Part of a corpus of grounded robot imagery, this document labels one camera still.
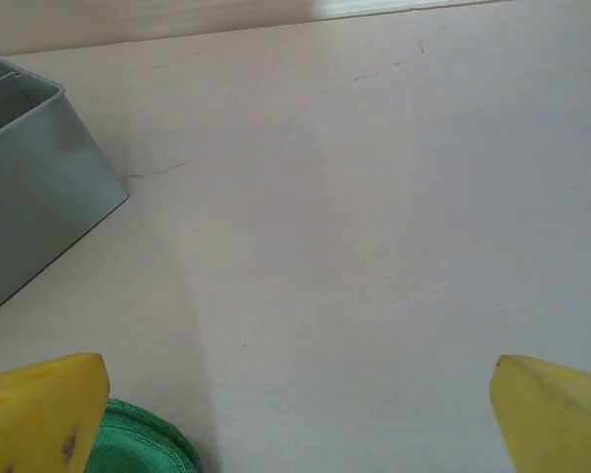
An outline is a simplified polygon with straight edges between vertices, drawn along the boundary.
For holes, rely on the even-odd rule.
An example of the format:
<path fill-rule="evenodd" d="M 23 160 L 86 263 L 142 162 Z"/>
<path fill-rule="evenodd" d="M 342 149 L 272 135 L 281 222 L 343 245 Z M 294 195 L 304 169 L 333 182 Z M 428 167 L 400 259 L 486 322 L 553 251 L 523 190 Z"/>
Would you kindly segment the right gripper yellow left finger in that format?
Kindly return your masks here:
<path fill-rule="evenodd" d="M 84 473 L 108 396 L 97 353 L 0 372 L 0 473 Z"/>

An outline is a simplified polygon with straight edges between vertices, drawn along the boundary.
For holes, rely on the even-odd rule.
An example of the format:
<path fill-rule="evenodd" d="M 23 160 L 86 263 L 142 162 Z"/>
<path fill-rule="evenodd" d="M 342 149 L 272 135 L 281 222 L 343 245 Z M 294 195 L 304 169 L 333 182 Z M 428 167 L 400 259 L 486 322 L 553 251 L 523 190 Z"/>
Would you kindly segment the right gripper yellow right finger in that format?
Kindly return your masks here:
<path fill-rule="evenodd" d="M 502 355 L 490 401 L 516 473 L 591 473 L 591 373 Z"/>

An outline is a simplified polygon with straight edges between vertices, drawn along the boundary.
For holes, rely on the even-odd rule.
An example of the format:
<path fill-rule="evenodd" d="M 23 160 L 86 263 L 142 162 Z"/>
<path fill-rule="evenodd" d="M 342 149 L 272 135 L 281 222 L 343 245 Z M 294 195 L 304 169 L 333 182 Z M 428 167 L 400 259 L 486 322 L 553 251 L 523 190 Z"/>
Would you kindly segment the grey divided organizer box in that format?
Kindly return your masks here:
<path fill-rule="evenodd" d="M 0 306 L 128 197 L 64 87 L 0 59 Z"/>

